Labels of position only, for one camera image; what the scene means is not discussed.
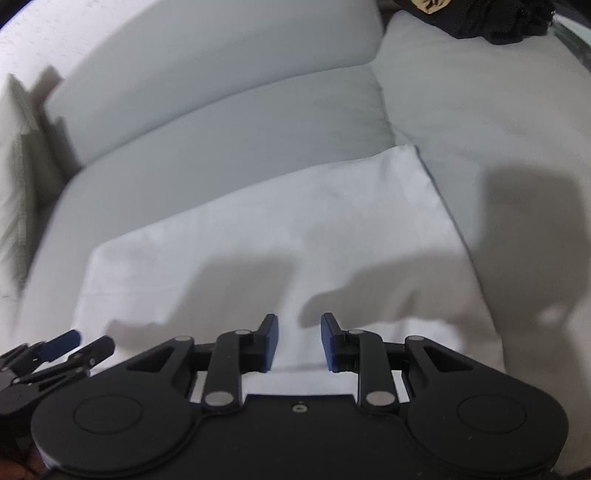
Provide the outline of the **person's left hand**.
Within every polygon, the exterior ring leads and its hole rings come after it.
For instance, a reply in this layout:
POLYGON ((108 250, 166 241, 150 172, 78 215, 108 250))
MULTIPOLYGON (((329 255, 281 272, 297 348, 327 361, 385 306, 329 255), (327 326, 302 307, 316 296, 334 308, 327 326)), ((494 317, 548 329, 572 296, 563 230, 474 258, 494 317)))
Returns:
POLYGON ((18 461, 2 459, 0 474, 2 480, 34 480, 46 472, 46 467, 36 450, 29 450, 18 461))

